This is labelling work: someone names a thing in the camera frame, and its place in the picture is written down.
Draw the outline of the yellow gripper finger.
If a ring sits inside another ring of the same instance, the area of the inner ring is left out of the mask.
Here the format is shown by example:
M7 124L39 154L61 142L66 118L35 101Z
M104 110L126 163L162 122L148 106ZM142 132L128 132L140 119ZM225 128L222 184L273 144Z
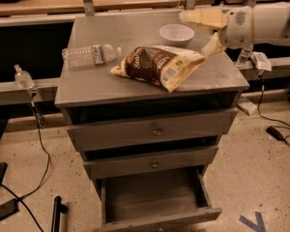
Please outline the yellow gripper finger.
M225 47L220 42L218 32L215 32L207 44L201 48L200 53L203 56L210 56L222 52L224 49Z
M195 23L207 27L222 29L227 26L227 15L220 9L185 10L179 18L186 23Z

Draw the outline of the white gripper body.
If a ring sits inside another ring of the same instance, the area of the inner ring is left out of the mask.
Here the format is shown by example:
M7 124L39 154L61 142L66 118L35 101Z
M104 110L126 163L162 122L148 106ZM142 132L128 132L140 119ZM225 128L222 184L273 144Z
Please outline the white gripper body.
M220 32L220 39L229 48L243 48L252 44L252 8L234 8L226 13L227 25Z

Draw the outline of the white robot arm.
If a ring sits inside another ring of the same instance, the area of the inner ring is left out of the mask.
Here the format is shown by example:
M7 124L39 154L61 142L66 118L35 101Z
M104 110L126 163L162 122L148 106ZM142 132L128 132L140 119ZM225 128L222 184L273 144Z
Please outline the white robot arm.
M290 46L290 3L287 2L185 10L179 13L179 19L217 30L215 38L227 48L253 44Z

